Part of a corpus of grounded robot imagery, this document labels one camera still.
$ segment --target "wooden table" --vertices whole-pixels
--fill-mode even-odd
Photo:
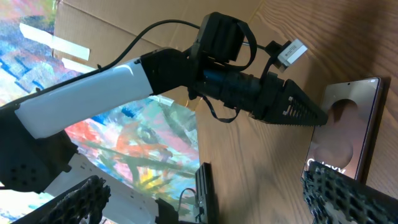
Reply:
[[[329,83],[391,79],[366,184],[398,198],[398,2],[394,0],[263,0],[249,22],[257,43],[299,38],[306,55],[280,77],[316,102]],[[246,63],[243,49],[240,63]],[[268,56],[246,70],[259,76]],[[233,116],[212,101],[219,117]],[[197,108],[201,162],[213,168],[222,223],[311,223],[300,175],[312,128],[260,123],[241,113],[223,124],[202,101]]]

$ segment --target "robotic arm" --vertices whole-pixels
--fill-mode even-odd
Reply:
[[[245,37],[251,49],[249,63],[230,65]],[[271,56],[261,78],[241,72],[254,60],[257,47]],[[268,72],[271,65],[287,68],[305,50],[297,40],[283,46],[275,42],[257,46],[246,23],[212,13],[203,20],[192,47],[184,52],[159,49],[114,67],[115,61],[0,108],[0,181],[6,189],[56,196],[97,175],[111,188],[112,197],[103,210],[109,219],[136,224],[178,222],[178,213],[163,200],[142,196],[79,154],[64,129],[178,86],[188,88],[190,99],[203,97],[215,118],[206,96],[221,100],[237,114],[244,110],[266,123],[323,125],[327,115],[292,80],[285,82]],[[217,119],[231,122],[234,118]]]

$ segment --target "abstract painting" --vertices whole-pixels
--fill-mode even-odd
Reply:
[[[48,46],[25,39],[19,30],[24,23],[53,34],[55,10],[53,0],[8,0],[0,6],[0,106],[81,75],[53,58]],[[100,169],[176,209],[181,191],[195,187],[199,168],[196,119],[183,106],[147,98],[74,124],[66,132]],[[13,222],[52,198],[0,190],[0,223]],[[192,220],[194,202],[193,195],[184,195],[182,219]],[[104,217],[104,223],[112,222]]]

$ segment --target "wood grain surface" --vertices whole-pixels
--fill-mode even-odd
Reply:
[[[293,79],[317,103],[329,83],[385,79],[389,89],[366,184],[398,198],[398,2],[263,0],[249,25],[258,44],[299,38],[308,46],[280,77]],[[248,55],[243,49],[238,63]],[[245,72],[259,77],[267,59],[258,52]],[[212,102],[219,117],[233,116]],[[246,113],[223,124],[202,101],[197,124],[200,160],[212,165],[221,223],[312,222],[300,183],[312,128],[264,124]]]

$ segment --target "smartphone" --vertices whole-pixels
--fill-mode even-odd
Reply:
[[[361,178],[381,92],[380,78],[326,87],[321,109],[328,122],[315,127],[303,172],[317,161],[355,180]]]

